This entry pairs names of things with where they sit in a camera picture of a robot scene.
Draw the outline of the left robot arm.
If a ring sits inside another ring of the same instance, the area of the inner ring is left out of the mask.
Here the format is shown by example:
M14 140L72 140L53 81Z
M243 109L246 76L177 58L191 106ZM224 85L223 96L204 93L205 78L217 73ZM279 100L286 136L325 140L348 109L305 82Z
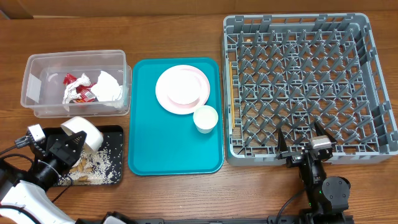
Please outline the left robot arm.
M28 131L15 147L29 146L35 158L28 170L18 169L1 158L1 216L16 223L75 223L47 197L47 191L78 162L86 133L80 131L58 139L46 149L43 133L38 139Z

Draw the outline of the white napkin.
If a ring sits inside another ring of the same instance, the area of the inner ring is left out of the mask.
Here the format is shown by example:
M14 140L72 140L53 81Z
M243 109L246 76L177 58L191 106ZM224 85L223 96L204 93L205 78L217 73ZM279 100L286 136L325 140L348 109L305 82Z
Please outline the white napkin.
M117 79L105 71L101 71L98 81L94 84L90 91L96 96L99 102L103 102L105 106L113 106L121 108L123 102L123 86L118 84Z

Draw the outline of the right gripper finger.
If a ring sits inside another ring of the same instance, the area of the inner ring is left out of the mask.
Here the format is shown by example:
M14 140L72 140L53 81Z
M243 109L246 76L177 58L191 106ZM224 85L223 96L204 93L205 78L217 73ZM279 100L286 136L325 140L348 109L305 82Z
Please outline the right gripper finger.
M329 132L327 132L318 121L314 122L314 128L317 136L327 136L332 144L337 143L337 140Z
M284 134L283 134L283 132L282 132L282 129L279 128L279 129L277 130L277 133L278 133L277 150L278 150L279 152L287 152L287 151L288 151L288 148L287 148L287 144L286 144L286 141L285 141L285 138L284 138Z

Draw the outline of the white paper cup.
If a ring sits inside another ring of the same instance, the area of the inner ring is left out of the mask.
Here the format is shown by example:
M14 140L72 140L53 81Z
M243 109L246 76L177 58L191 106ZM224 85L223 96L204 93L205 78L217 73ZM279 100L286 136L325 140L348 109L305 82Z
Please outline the white paper cup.
M193 113L193 122L200 133L210 133L218 123L218 113L212 106L203 105Z

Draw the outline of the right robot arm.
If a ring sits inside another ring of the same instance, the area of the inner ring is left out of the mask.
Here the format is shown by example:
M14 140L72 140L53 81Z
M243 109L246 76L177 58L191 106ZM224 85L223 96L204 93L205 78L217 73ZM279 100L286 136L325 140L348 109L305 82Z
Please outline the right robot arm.
M286 167L298 167L303 190L291 197L279 210L276 223L353 223L353 217L344 215L349 208L351 184L344 177L328 177L323 161L333 157L337 140L318 122L314 122L316 136L309 145L295 152L289 152L284 134L279 128L277 159L286 160ZM284 209L302 193L307 194L309 207L301 209L296 217L283 217Z

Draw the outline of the white bowl with food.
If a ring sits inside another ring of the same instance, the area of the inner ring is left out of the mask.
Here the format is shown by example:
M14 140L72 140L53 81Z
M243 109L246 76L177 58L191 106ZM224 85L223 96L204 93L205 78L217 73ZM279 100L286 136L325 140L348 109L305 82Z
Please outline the white bowl with food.
M91 152L96 153L103 143L103 135L97 127L80 116L73 117L72 119L62 123L60 126L69 136L80 131L84 131L86 133L84 144L85 150L90 150Z

